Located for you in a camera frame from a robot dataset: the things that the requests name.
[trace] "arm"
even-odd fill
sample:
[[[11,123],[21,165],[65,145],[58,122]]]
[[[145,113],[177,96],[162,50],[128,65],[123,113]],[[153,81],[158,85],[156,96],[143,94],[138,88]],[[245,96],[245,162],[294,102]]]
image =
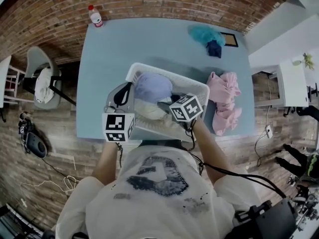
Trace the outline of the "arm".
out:
[[[75,233],[85,231],[86,206],[104,185],[115,180],[117,150],[115,143],[105,143],[92,176],[84,178],[76,186],[57,221],[57,239],[71,239]]]
[[[106,142],[104,144],[102,155],[92,174],[104,185],[115,181],[117,153],[118,147],[116,143]]]
[[[197,143],[203,156],[204,162],[212,166],[230,170],[231,165],[228,162],[225,153],[218,146],[201,118],[197,119],[193,127],[193,131],[197,139]],[[216,170],[209,167],[207,168],[207,174],[212,184],[214,184],[218,179],[225,176],[225,174],[217,172]]]

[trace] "person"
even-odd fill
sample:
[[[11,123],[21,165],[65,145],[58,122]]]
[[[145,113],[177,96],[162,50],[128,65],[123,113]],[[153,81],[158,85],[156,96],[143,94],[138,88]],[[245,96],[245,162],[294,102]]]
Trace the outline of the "person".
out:
[[[204,162],[234,171],[202,119],[193,133]],[[209,185],[181,146],[132,150],[116,179],[117,151],[106,143],[92,176],[72,192],[57,221],[58,239],[223,239],[235,211],[261,204],[244,178],[207,168]]]
[[[319,162],[317,162],[319,157],[317,153],[307,156],[290,145],[284,144],[283,147],[300,165],[293,165],[283,158],[275,157],[276,162],[281,167],[298,177],[303,177],[304,180],[316,181],[319,179]]]

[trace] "water bottle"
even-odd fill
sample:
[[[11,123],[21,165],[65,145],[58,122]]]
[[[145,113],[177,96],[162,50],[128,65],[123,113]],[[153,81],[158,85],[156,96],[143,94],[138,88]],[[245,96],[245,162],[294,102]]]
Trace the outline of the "water bottle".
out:
[[[97,9],[93,5],[89,5],[89,16],[96,27],[103,25],[102,17]]]

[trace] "navy cloth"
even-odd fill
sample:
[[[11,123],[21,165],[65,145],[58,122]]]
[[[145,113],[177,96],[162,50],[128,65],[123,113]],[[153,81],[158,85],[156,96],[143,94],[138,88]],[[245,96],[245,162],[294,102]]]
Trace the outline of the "navy cloth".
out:
[[[208,42],[206,48],[209,56],[221,58],[221,46],[215,40]]]

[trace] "blue table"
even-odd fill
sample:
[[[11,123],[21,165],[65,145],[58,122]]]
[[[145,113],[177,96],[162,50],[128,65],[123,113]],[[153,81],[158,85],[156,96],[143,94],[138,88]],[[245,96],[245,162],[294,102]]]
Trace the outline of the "blue table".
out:
[[[255,127],[253,84],[243,35],[224,27],[218,31],[236,35],[239,47],[222,48],[222,58],[210,57],[200,43],[188,35],[194,21],[165,18],[132,18],[89,25],[82,51],[78,88],[77,136],[104,139],[102,112],[108,94],[121,83],[130,66],[141,62],[206,83],[215,71],[237,73],[242,95],[235,98],[242,108],[237,127],[225,135],[251,134]],[[215,105],[209,101],[204,121],[212,129]]]

